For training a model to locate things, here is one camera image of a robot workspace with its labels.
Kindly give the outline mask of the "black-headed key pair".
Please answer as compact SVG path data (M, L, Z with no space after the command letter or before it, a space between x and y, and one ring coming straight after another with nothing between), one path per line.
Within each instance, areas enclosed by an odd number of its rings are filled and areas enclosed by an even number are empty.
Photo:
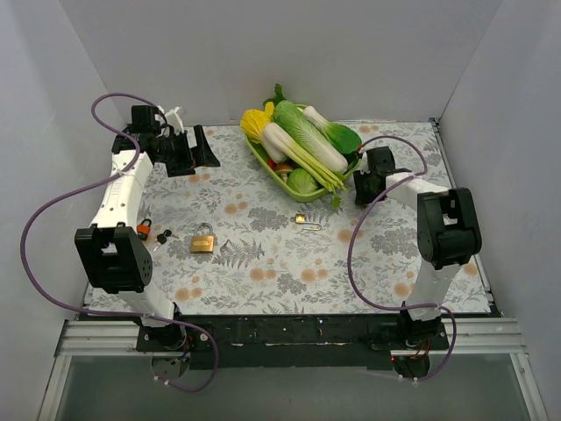
M156 246L153 251L156 252L161 246L165 245L170 239L178 239L178 236L171 230L166 229L156 236Z

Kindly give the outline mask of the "small brass padlock shackle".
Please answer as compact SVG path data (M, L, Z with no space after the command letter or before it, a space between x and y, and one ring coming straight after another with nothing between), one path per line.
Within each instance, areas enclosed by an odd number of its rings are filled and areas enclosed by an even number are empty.
M322 229L320 224L308 220L304 214L295 214L292 221L297 225L301 225L303 230L320 231Z

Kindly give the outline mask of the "orange black padlock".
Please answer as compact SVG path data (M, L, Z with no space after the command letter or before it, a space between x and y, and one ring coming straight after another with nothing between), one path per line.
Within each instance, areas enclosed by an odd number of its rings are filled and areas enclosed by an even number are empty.
M146 241L150 236L153 221L150 218L144 218L136 228L137 235L140 240Z

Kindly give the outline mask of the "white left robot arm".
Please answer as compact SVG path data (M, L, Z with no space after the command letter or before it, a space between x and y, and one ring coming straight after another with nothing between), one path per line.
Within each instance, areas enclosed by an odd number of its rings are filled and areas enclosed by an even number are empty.
M182 108L160 115L156 107L134 105L131 123L114 139L110 182L88 228L75 233L75 245L90 285L125 301L138 314L149 340L169 351L183 347L187 334L175 322L180 311L152 281L153 261L138 230L145 184L157 163L170 177L193 175L199 167L216 168L201 126L195 145L188 143Z

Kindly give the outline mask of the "large brass padlock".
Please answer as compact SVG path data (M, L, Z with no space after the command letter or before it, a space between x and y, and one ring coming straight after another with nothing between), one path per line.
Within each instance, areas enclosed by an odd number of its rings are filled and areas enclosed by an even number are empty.
M200 223L194 229L189 251L191 253L213 253L216 243L213 226L210 223Z

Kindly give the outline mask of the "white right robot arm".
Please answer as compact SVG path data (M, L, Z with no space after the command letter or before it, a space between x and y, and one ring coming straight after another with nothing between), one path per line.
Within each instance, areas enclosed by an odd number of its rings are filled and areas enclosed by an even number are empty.
M414 287L394 318L368 328L374 345L400 343L419 347L435 338L442 324L442 304L453 278L479 253L482 239L472 193L427 182L398 168L387 146L363 153L353 173L355 204L394 199L416 212L416 241L422 261Z

